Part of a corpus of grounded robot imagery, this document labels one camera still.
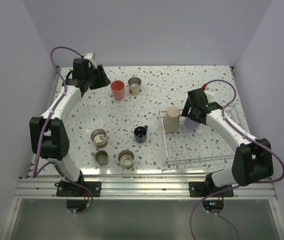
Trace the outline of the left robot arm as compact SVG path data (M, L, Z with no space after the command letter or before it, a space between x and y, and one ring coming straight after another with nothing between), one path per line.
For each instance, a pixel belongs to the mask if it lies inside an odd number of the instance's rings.
M50 160L58 173L69 182L68 191L74 196L81 196L86 189L82 176L69 155L70 140L65 128L65 121L73 107L88 90L95 90L110 85L101 64L93 64L92 59L75 58L73 69L63 79L62 88L51 106L40 116L30 119L32 151L36 155L33 177L38 173L39 159Z

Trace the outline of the pink plastic cup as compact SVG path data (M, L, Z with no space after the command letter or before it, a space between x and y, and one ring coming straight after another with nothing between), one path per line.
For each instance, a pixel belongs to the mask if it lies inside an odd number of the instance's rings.
M121 80L115 80L111 83L111 91L115 100L121 101L125 95L125 84Z

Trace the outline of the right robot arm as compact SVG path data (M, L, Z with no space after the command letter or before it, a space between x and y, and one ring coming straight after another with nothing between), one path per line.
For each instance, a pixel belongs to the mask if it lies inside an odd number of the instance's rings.
M250 134L241 136L243 129L226 116L221 105L209 102L203 89L187 94L182 116L215 130L234 151L231 167L209 173L203 182L192 183L190 189L200 197L216 196L233 184L244 187L273 175L267 139L256 139Z

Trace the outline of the beige plastic cup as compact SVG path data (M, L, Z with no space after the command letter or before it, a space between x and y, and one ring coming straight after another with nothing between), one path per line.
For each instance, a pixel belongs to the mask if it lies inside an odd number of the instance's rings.
M179 128L180 110L176 106L170 107L163 119L164 130L166 132L174 132Z

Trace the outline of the lilac plastic cup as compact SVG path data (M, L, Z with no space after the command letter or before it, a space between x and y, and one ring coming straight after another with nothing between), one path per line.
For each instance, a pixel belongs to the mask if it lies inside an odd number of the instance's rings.
M189 130L196 130L199 127L199 123L191 120L189 117L185 118L184 125L185 128Z

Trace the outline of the dark blue mug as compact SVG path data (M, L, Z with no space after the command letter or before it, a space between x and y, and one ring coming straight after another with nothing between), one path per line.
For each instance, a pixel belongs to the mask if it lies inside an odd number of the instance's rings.
M138 126L134 129L134 139L137 143L144 143L147 140L148 126Z

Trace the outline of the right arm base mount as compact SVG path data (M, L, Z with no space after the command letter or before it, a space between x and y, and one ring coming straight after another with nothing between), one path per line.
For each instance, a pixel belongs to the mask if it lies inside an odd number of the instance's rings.
M204 198L207 195L216 193L218 191L232 187L232 185L226 185L223 187L216 187L213 183L211 173L205 177L205 181L191 181L189 182L189 194L191 198ZM218 214L224 209L224 199L234 197L233 190L219 193L215 195L216 200L204 200L202 205L206 211Z

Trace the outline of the cream metal cup brown band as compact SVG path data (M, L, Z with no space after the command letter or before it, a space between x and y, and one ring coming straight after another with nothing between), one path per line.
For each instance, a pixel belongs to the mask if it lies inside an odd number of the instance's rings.
M136 96L141 91L141 80L138 77L131 77L128 80L129 92Z

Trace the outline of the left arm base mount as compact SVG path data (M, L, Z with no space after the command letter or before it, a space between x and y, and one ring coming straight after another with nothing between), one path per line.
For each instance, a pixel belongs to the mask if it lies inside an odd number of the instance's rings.
M102 183L85 181L81 175L77 182L60 180L55 183L57 197L66 197L66 207L73 215L87 212L93 205L94 198L100 197Z

